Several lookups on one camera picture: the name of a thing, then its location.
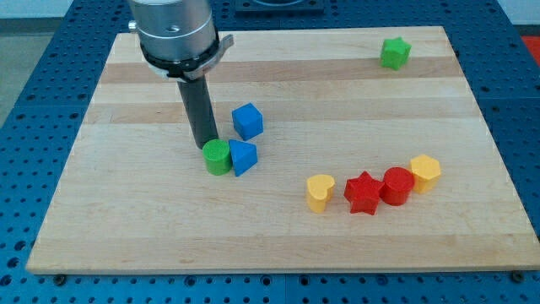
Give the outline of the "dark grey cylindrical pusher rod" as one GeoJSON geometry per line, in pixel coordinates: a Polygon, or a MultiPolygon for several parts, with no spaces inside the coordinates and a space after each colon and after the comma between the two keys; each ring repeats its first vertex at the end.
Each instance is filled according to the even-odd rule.
{"type": "Polygon", "coordinates": [[[206,77],[178,82],[178,87],[196,146],[202,149],[219,138],[206,77]]]}

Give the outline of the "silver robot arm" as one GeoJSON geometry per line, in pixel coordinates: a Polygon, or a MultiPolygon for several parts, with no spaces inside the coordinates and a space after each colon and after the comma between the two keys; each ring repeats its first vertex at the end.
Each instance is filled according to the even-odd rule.
{"type": "Polygon", "coordinates": [[[201,149],[219,137],[206,74],[234,43],[220,36],[208,0],[129,0],[133,20],[128,28],[138,35],[148,65],[159,76],[174,79],[201,149]]]}

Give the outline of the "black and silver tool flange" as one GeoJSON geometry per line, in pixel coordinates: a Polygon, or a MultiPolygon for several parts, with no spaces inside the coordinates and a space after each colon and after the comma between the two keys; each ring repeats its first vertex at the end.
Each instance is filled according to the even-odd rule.
{"type": "Polygon", "coordinates": [[[215,68],[227,50],[233,45],[233,35],[229,34],[223,38],[217,37],[213,44],[202,54],[180,61],[158,59],[153,57],[143,44],[140,44],[140,47],[148,67],[157,75],[164,79],[175,79],[176,81],[188,83],[200,79],[215,68]]]}

